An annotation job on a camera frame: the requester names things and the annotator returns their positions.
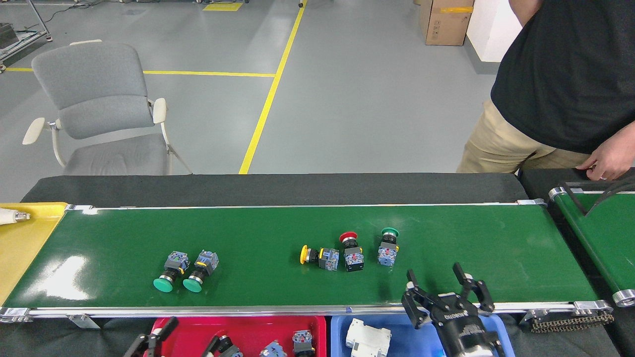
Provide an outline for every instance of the chair backrest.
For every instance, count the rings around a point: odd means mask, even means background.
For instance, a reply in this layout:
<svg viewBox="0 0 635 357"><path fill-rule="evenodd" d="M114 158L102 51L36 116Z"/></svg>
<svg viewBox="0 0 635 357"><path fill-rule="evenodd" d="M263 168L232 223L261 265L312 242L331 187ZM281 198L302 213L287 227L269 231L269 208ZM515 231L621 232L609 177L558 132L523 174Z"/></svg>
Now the chair backrest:
<svg viewBox="0 0 635 357"><path fill-rule="evenodd" d="M72 138L153 126L137 51L123 43L80 43L35 57L33 71Z"/></svg>

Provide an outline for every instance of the black t-shirt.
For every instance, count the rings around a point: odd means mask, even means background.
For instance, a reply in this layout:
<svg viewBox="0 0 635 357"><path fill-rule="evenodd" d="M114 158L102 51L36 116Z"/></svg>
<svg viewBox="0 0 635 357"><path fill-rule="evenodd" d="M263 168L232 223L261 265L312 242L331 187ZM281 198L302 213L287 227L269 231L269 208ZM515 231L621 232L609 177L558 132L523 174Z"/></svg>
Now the black t-shirt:
<svg viewBox="0 0 635 357"><path fill-rule="evenodd" d="M491 99L530 138L590 154L635 121L635 1L545 0L501 61Z"/></svg>

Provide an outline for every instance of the blue bin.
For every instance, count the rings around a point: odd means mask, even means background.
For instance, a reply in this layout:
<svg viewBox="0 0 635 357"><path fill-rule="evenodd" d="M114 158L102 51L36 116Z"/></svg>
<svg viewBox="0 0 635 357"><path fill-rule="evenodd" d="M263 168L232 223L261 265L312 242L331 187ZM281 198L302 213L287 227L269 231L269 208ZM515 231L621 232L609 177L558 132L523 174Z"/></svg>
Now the blue bin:
<svg viewBox="0 0 635 357"><path fill-rule="evenodd" d="M385 327L391 331L391 345L388 357L444 357L443 346L431 323L415 330L406 313L386 315L341 315L331 319L331 357L351 357L351 349L346 347L346 333L353 318L364 321L364 325L375 328ZM498 332L507 357L515 357L512 344L503 321L496 315L480 316L487 331Z"/></svg>

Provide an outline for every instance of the chair seat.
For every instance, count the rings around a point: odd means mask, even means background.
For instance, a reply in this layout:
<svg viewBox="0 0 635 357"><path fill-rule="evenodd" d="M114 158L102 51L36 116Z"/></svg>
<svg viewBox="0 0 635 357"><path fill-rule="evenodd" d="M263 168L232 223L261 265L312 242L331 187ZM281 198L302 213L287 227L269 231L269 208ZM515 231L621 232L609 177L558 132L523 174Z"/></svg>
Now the chair seat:
<svg viewBox="0 0 635 357"><path fill-rule="evenodd" d="M161 134L81 147L69 159L64 175L167 175L168 151Z"/></svg>

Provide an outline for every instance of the hand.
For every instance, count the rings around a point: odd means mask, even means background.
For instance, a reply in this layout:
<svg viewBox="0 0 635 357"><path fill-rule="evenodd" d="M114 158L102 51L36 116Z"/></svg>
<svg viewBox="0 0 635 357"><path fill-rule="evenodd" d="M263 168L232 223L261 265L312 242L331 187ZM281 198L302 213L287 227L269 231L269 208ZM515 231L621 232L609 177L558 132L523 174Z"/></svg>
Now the hand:
<svg viewBox="0 0 635 357"><path fill-rule="evenodd" d="M578 170L587 170L593 181L615 180L631 168L635 159L635 122L603 142Z"/></svg>

